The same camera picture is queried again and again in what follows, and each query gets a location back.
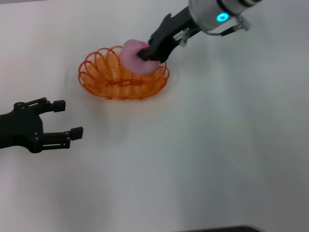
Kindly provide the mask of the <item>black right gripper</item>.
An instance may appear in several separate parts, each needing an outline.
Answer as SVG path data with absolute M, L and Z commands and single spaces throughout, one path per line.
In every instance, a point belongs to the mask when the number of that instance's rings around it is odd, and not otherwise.
M 189 38 L 200 32 L 188 7 L 174 16 L 166 15 L 158 29 L 150 36 L 148 41 L 150 46 L 141 49 L 137 56 L 142 60 L 156 60 L 164 63 L 171 52 L 180 45 L 181 39 L 175 39 L 174 36 L 185 30 L 188 30 Z

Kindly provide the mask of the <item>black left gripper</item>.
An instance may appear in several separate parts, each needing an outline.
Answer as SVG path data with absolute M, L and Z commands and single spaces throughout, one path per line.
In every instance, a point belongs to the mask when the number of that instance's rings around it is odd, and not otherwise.
M 65 108 L 64 100 L 50 102 L 46 97 L 15 103 L 11 112 L 0 116 L 0 147 L 22 146 L 31 153 L 70 148 L 71 141 L 82 139 L 83 127 L 43 134 L 40 118 L 40 114 L 63 112 Z

